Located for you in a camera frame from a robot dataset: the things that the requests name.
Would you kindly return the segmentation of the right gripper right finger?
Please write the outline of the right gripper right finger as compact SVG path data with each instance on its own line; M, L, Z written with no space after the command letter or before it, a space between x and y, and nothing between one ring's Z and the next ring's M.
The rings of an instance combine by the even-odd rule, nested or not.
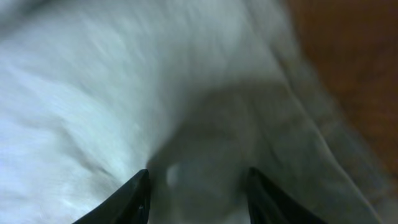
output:
M255 167L246 174L245 193L251 224L326 224Z

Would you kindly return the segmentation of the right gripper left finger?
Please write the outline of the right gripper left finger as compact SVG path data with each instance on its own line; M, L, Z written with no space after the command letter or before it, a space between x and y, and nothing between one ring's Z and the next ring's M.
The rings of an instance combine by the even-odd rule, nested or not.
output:
M142 169L73 224L147 224L150 195L149 171Z

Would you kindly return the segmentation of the khaki green shorts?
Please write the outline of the khaki green shorts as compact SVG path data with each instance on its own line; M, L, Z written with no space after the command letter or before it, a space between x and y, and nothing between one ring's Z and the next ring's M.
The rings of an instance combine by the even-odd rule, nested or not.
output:
M72 223L141 169L151 223L248 223L250 167L327 223L397 222L282 1L1 2L2 223Z

